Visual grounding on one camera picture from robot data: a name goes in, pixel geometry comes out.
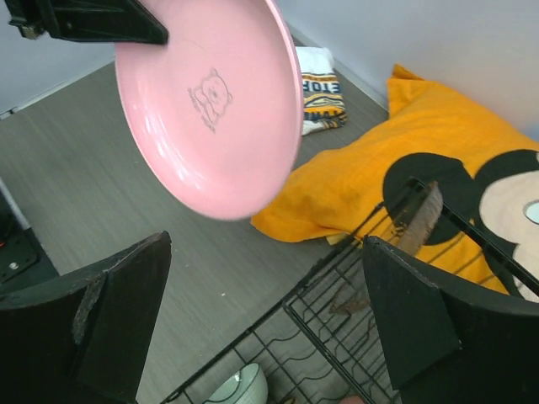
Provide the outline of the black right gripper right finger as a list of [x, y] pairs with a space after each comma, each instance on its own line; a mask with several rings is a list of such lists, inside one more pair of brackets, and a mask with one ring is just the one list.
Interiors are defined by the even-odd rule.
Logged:
[[410, 257], [378, 237], [366, 285], [404, 403], [536, 403], [538, 305]]

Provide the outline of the pink plate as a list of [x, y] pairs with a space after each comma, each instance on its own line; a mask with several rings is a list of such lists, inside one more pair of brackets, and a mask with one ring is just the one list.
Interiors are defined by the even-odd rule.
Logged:
[[267, 206], [302, 139], [296, 47], [274, 1], [149, 1], [164, 46], [119, 43], [115, 73], [134, 141], [177, 200], [235, 221]]

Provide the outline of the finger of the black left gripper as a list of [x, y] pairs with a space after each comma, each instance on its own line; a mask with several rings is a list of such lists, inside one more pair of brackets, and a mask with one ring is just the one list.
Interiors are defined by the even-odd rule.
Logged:
[[168, 30], [137, 0], [5, 0], [22, 37], [81, 43], [166, 45]]

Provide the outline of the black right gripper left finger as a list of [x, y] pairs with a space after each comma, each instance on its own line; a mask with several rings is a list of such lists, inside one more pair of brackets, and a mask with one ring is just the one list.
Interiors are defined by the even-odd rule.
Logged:
[[172, 261], [165, 232], [1, 297], [3, 403], [134, 403]]

